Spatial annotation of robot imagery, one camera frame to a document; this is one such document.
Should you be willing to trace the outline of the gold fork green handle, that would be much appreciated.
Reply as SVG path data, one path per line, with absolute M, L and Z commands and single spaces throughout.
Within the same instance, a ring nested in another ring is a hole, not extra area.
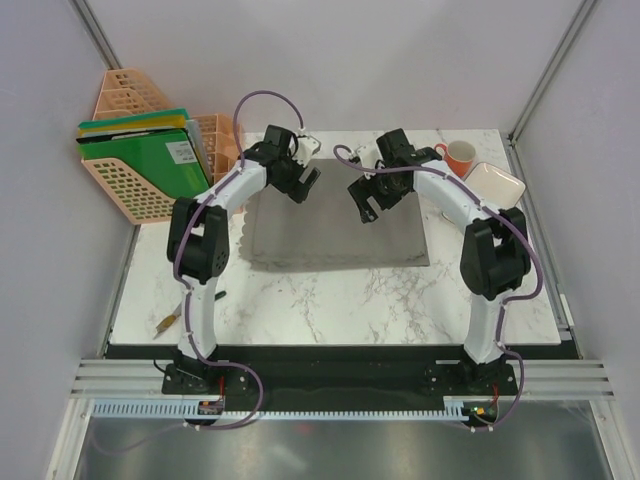
M 169 315 L 167 315 L 156 325 L 154 339 L 157 339 L 159 336 L 163 335 L 172 325 L 174 325 L 181 316 L 181 312 L 182 305 L 178 304 Z

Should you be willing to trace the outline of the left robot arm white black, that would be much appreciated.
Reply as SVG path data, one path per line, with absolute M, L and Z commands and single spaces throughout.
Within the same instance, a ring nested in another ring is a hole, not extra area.
M 270 125 L 261 141 L 241 153 L 234 167 L 213 187 L 173 205 L 167 258 L 182 285 L 183 334 L 173 362 L 165 368 L 162 392 L 210 395 L 233 366 L 212 361 L 218 341 L 215 295 L 230 259 L 230 217 L 253 195 L 271 186 L 300 204 L 320 176 L 310 167 L 321 142 L 304 132 Z

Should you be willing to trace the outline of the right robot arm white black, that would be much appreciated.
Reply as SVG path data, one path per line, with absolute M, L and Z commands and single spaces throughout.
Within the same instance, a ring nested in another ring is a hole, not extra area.
M 535 268 L 526 218 L 513 207 L 499 209 L 467 186 L 444 154 L 445 144 L 416 148 L 403 129 L 348 154 L 361 171 L 348 188 L 363 223 L 415 193 L 434 203 L 463 235 L 460 274 L 471 293 L 469 328 L 458 364 L 445 369 L 448 381 L 473 394 L 509 375 L 502 340 L 506 307 Z

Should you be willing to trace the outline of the white rectangular plate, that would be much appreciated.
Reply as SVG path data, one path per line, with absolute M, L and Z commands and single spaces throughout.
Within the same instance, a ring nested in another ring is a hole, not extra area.
M 465 183 L 478 196 L 503 209 L 515 207 L 526 190 L 522 180 L 486 162 L 478 163 Z

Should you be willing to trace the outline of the orange mug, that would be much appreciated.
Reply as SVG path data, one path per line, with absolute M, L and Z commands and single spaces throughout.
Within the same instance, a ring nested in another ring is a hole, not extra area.
M 438 143 L 434 149 L 442 154 L 442 158 L 449 168 L 461 179 L 467 176 L 477 156 L 475 147 L 462 140 L 452 141 L 448 144 Z

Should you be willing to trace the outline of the grey placemat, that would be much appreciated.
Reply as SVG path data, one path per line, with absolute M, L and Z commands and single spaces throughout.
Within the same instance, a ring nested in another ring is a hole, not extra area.
M 297 204 L 272 186 L 245 204 L 239 254 L 256 270 L 319 272 L 430 265 L 419 200 L 411 193 L 364 224 L 348 186 L 361 173 L 314 159 L 321 175 Z

